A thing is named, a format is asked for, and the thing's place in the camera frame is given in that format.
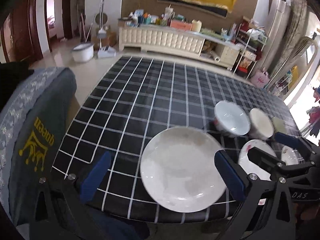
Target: pink gift bag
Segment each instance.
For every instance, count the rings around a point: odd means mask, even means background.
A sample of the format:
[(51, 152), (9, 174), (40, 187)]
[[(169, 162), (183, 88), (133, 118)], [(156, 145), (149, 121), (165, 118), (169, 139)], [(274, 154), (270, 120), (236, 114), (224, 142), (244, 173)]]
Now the pink gift bag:
[(269, 82), (267, 75), (260, 70), (256, 71), (253, 77), (250, 79), (252, 85), (257, 88), (263, 88)]

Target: gray curtain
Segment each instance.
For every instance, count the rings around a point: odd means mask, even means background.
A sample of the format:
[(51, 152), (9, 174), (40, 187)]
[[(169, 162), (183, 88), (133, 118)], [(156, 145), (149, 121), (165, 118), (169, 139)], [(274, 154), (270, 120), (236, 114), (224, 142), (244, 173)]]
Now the gray curtain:
[(271, 73), (273, 77), (282, 64), (286, 61), (290, 53), (292, 52), (294, 46), (299, 41), (299, 39), (304, 36), (304, 25), (306, 21), (307, 14), (307, 1), (306, 0), (292, 0), (291, 1), (291, 10), (292, 10), (292, 20), (290, 26), (288, 26), (287, 34), (284, 37), (285, 46), (281, 54), (281, 57)]

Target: white bowl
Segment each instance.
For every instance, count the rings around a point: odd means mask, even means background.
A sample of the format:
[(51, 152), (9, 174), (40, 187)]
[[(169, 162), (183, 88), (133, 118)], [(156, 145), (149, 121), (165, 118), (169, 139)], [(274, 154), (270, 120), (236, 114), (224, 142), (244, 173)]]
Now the white bowl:
[(214, 107), (214, 124), (219, 131), (229, 137), (245, 135), (250, 130), (250, 120), (237, 104), (220, 101)]
[(92, 43), (81, 43), (75, 46), (71, 54), (75, 62), (84, 63), (93, 58), (93, 44)]
[(196, 212), (215, 203), (226, 189), (214, 155), (221, 145), (196, 128), (174, 127), (157, 134), (141, 157), (140, 173), (149, 195), (176, 212)]
[(249, 117), (251, 121), (250, 137), (266, 140), (273, 136), (274, 128), (267, 114), (258, 108), (254, 108), (250, 111)]
[(281, 151), (281, 161), (285, 162), (286, 165), (299, 164), (295, 150), (289, 146), (284, 146)]
[(273, 157), (276, 157), (275, 152), (267, 143), (260, 140), (251, 140), (242, 147), (238, 159), (238, 164), (244, 169), (247, 174), (255, 173), (262, 180), (270, 180), (270, 173), (249, 160), (248, 151), (253, 147), (256, 147), (266, 153), (269, 153)]

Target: floor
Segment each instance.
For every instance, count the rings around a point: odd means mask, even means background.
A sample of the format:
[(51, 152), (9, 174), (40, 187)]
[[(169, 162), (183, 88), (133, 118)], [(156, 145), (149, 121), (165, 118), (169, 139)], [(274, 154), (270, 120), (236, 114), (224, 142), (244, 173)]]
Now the floor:
[[(78, 39), (62, 41), (53, 48), (51, 54), (44, 55), (44, 59), (32, 65), (32, 68), (43, 67), (69, 67), (76, 76), (77, 90), (75, 94), (76, 103), (73, 111), (73, 117), (80, 105), (84, 103), (87, 96), (91, 93), (93, 87), (100, 81), (101, 77), (110, 69), (110, 67), (124, 55), (148, 57), (158, 60), (172, 61), (179, 64), (186, 64), (197, 68), (207, 69), (209, 71), (232, 77), (236, 80), (250, 84), (247, 80), (234, 75), (223, 67), (213, 66), (200, 61), (175, 57), (159, 53), (141, 53), (138, 49), (125, 49), (117, 53), (114, 58), (97, 59), (96, 57), (87, 63), (77, 64), (73, 61), (71, 49), (79, 43)], [(194, 224), (149, 224), (151, 236), (148, 239), (215, 239), (220, 231), (221, 223), (194, 223)]]

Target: circular wall cutout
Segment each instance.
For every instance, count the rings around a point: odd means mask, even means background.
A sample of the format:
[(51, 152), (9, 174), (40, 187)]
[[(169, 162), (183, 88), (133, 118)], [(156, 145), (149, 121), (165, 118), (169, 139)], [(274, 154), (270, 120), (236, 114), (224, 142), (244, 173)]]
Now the circular wall cutout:
[[(107, 21), (108, 21), (108, 16), (105, 13), (103, 13), (102, 14), (102, 24), (106, 24)], [(97, 14), (97, 16), (95, 18), (95, 22), (98, 25), (100, 24), (100, 14), (99, 13)]]

